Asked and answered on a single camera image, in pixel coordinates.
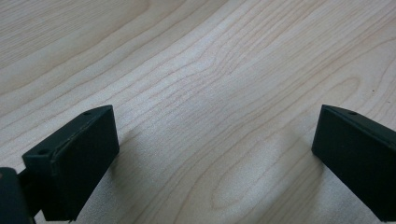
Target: wood grain pattern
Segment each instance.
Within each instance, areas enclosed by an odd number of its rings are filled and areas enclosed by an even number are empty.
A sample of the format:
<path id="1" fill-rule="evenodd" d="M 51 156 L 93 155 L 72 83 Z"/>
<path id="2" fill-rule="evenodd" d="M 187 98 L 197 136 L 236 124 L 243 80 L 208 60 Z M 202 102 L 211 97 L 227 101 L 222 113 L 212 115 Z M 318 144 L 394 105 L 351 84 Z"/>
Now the wood grain pattern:
<path id="1" fill-rule="evenodd" d="M 322 104 L 396 129 L 396 2 L 0 2 L 2 166 L 107 104 L 77 223 L 379 223 L 310 148 Z"/>

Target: wooden table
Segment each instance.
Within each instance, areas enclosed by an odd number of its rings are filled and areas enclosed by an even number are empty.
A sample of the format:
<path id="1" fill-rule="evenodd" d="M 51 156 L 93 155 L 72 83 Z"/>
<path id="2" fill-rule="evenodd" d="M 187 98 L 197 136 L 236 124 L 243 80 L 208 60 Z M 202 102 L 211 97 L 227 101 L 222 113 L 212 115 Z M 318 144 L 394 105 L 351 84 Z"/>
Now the wooden table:
<path id="1" fill-rule="evenodd" d="M 310 151 L 322 104 L 396 129 L 396 1 L 0 4 L 1 166 L 114 105 L 77 223 L 379 223 Z"/>

